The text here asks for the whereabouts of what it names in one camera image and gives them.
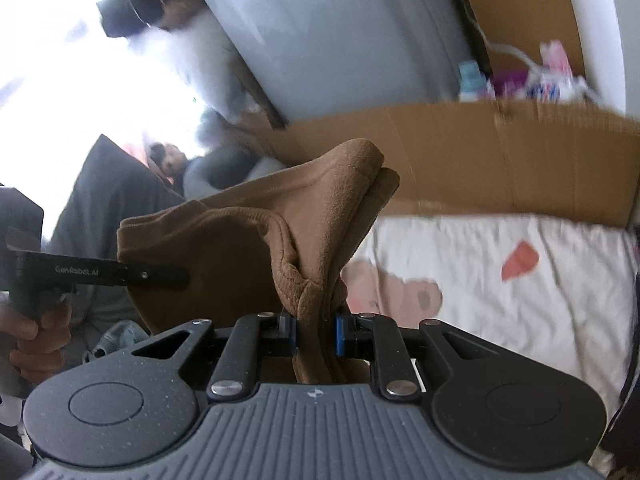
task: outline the purple package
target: purple package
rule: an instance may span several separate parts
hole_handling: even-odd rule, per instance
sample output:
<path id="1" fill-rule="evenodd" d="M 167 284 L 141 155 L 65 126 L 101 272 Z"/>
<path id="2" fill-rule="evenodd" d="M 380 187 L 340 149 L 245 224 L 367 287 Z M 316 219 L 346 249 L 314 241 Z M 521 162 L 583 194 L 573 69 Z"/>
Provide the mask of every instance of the purple package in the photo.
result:
<path id="1" fill-rule="evenodd" d="M 528 70 L 512 70 L 494 75 L 491 80 L 494 84 L 495 96 L 514 97 L 519 89 L 524 88 L 528 75 Z"/>

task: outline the hand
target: hand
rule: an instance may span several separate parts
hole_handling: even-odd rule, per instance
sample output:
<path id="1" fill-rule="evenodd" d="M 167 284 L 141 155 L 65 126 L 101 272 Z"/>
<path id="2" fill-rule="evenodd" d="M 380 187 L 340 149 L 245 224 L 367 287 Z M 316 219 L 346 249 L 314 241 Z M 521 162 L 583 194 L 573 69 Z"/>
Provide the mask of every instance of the hand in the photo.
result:
<path id="1" fill-rule="evenodd" d="M 30 383 L 39 384 L 64 365 L 61 348 L 71 340 L 71 306 L 66 302 L 47 310 L 38 324 L 12 309 L 0 296 L 0 332 L 17 339 L 9 362 Z"/>

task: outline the gray gripper base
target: gray gripper base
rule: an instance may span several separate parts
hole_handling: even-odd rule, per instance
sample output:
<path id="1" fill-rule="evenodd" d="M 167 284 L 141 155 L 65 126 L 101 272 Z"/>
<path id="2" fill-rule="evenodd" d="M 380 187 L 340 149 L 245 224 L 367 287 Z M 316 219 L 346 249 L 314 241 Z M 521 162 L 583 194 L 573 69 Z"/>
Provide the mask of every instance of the gray gripper base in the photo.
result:
<path id="1" fill-rule="evenodd" d="M 494 470 L 441 441 L 420 409 L 374 396 L 368 384 L 262 384 L 249 400 L 217 404 L 180 447 L 121 470 L 43 462 L 30 480 L 428 479 L 590 480 L 576 463 L 542 473 Z"/>

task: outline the brown garment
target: brown garment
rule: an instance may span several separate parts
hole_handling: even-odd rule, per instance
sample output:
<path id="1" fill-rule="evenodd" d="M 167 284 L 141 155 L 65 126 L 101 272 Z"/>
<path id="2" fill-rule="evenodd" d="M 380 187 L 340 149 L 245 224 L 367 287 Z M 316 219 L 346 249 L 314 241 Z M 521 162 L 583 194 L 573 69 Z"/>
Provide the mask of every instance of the brown garment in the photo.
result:
<path id="1" fill-rule="evenodd" d="M 370 141 L 350 140 L 201 202 L 123 221 L 119 260 L 191 274 L 183 292 L 129 289 L 148 327 L 157 333 L 199 317 L 232 326 L 284 307 L 298 320 L 298 381 L 352 379 L 351 365 L 334 355 L 331 320 L 346 298 L 340 270 L 398 188 L 382 162 Z"/>

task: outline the metal screw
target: metal screw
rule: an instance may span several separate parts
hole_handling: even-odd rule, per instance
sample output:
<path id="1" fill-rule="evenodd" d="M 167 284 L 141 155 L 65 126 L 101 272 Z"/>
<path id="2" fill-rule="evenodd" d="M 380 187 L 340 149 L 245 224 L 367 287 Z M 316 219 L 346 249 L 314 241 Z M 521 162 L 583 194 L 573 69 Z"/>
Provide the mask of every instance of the metal screw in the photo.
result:
<path id="1" fill-rule="evenodd" d="M 399 381 L 391 381 L 386 385 L 386 390 L 391 395 L 398 397 L 408 397 L 418 391 L 418 386 L 411 381 L 405 381 L 404 379 Z"/>
<path id="2" fill-rule="evenodd" d="M 211 385 L 211 393 L 220 397 L 231 397 L 242 391 L 240 381 L 217 381 Z"/>

